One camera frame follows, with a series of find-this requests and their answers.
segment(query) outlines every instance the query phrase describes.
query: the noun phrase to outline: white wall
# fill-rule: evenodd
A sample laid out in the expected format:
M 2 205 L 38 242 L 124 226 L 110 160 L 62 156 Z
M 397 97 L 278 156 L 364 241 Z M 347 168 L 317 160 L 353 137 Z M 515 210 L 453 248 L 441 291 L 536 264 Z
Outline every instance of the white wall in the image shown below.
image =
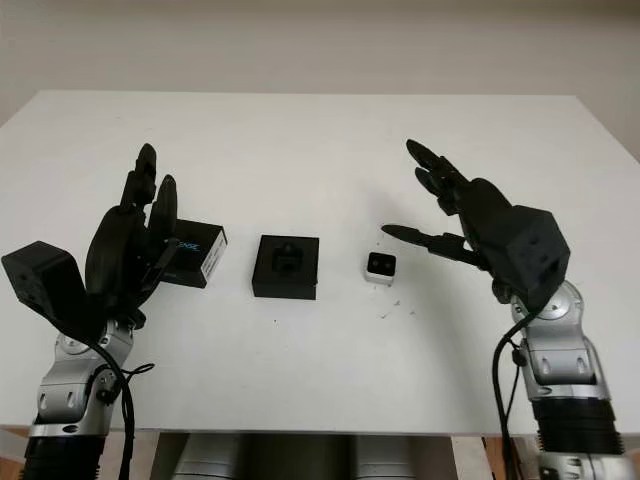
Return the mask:
M 44 88 L 558 93 L 640 158 L 638 5 L 0 0 L 0 123 Z

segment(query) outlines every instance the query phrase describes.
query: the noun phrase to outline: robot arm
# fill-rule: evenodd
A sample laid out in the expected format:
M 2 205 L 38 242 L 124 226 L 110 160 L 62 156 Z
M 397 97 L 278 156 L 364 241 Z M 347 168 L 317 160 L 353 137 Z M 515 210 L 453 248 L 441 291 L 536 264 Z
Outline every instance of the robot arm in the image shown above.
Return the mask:
M 104 216 L 87 255 L 82 283 L 74 258 L 35 242 L 2 258 L 18 299 L 59 331 L 55 361 L 38 390 L 24 480 L 94 479 L 117 397 L 122 394 L 125 446 L 120 479 L 133 453 L 133 400 L 122 366 L 142 328 L 139 307 L 173 257 L 176 186 L 166 176 L 155 196 L 156 156 L 145 145 L 119 205 Z
M 418 181 L 447 215 L 458 215 L 464 237 L 425 235 L 400 225 L 386 233 L 431 253 L 486 270 L 500 303 L 511 303 L 516 325 L 498 343 L 493 380 L 504 458 L 510 459 L 498 361 L 522 331 L 519 365 L 539 425 L 542 479 L 635 479 L 620 435 L 598 356 L 582 332 L 584 303 L 565 274 L 569 247 L 550 212 L 511 205 L 489 181 L 467 180 L 445 157 L 409 140 Z M 464 248 L 465 241 L 471 250 Z M 507 475 L 516 478 L 511 462 Z

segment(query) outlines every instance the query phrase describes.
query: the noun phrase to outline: wire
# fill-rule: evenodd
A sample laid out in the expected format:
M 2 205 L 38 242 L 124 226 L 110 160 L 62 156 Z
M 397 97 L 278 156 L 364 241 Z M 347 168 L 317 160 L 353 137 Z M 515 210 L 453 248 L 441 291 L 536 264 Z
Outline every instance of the wire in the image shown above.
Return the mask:
M 519 347 L 515 344 L 512 345 L 514 347 L 514 350 L 518 351 Z M 509 395 L 509 406 L 507 407 L 507 425 L 509 425 L 509 415 L 511 415 L 511 407 L 513 407 L 513 401 L 516 398 L 516 388 L 518 386 L 518 380 L 520 379 L 520 366 L 518 364 L 516 364 L 516 376 L 513 379 L 513 386 L 511 387 L 511 395 Z M 518 475 L 519 477 L 524 480 L 525 476 L 522 473 L 522 462 L 520 461 L 520 455 L 518 454 L 518 449 L 516 448 L 513 452 L 514 457 L 516 459 L 516 467 L 518 467 Z
M 129 381 L 134 375 L 148 372 L 155 365 L 153 363 L 146 363 L 139 367 L 129 371 L 121 369 L 114 358 L 109 352 L 98 345 L 94 341 L 85 342 L 85 344 L 100 355 L 111 371 L 116 376 L 116 387 L 111 392 L 111 399 L 115 400 L 120 392 L 122 392 L 122 420 L 124 421 L 124 447 L 122 449 L 122 460 L 120 462 L 120 473 L 118 474 L 118 480 L 129 479 L 129 468 L 131 458 L 133 457 L 133 440 L 135 434 L 135 416 L 133 413 L 133 397 L 131 396 L 131 390 L 129 389 Z
M 507 407 L 507 422 L 509 421 L 509 415 L 511 414 L 511 407 L 513 407 L 513 400 L 516 397 L 516 387 L 518 386 L 519 379 L 520 367 L 516 365 L 516 378 L 513 379 L 513 387 L 511 387 L 511 395 L 509 397 L 509 406 Z
M 513 465 L 513 454 L 511 450 L 511 436 L 509 435 L 509 425 L 507 414 L 504 409 L 504 402 L 502 400 L 502 391 L 500 390 L 500 376 L 499 376 L 499 367 L 500 367 L 500 356 L 504 347 L 508 343 L 513 343 L 511 338 L 518 333 L 520 330 L 525 328 L 529 323 L 531 323 L 540 313 L 542 309 L 533 311 L 528 313 L 522 320 L 518 321 L 514 326 L 512 326 L 507 333 L 505 333 L 498 345 L 496 345 L 495 350 L 493 351 L 493 359 L 491 362 L 491 380 L 493 383 L 493 394 L 496 399 L 496 407 L 498 408 L 498 418 L 500 420 L 500 431 L 502 433 L 502 457 L 505 464 L 505 471 L 507 474 L 508 480 L 513 480 L 517 478 L 516 469 Z

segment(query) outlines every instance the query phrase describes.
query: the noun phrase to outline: small black box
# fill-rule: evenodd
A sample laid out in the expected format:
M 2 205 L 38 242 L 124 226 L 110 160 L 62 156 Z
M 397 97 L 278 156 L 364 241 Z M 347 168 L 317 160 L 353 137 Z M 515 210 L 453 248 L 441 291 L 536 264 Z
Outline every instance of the small black box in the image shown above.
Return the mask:
M 263 235 L 253 270 L 253 294 L 315 300 L 319 246 L 315 237 Z
M 178 251 L 164 271 L 162 281 L 204 288 L 211 272 L 227 247 L 227 236 L 220 225 L 178 220 L 175 235 Z

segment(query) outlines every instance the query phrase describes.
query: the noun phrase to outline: white table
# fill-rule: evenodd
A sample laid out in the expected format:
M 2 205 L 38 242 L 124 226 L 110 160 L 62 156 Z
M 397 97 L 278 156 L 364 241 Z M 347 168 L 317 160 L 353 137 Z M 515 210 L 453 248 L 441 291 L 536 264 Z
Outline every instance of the white table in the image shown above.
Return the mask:
M 414 179 L 408 137 L 553 211 L 618 428 L 640 432 L 640 168 L 573 97 L 42 92 L 0 129 L 0 252 L 41 239 L 82 269 L 148 141 L 179 216 L 230 244 L 205 290 L 163 284 L 144 305 L 127 365 L 157 367 L 133 381 L 139 428 L 496 433 L 509 309 L 486 273 L 379 230 L 460 231 Z M 320 237 L 317 301 L 253 297 L 263 233 Z M 363 280 L 370 250 L 398 256 L 393 287 Z M 26 424 L 55 331 L 0 287 L 0 424 Z M 511 428 L 536 429 L 522 387 Z

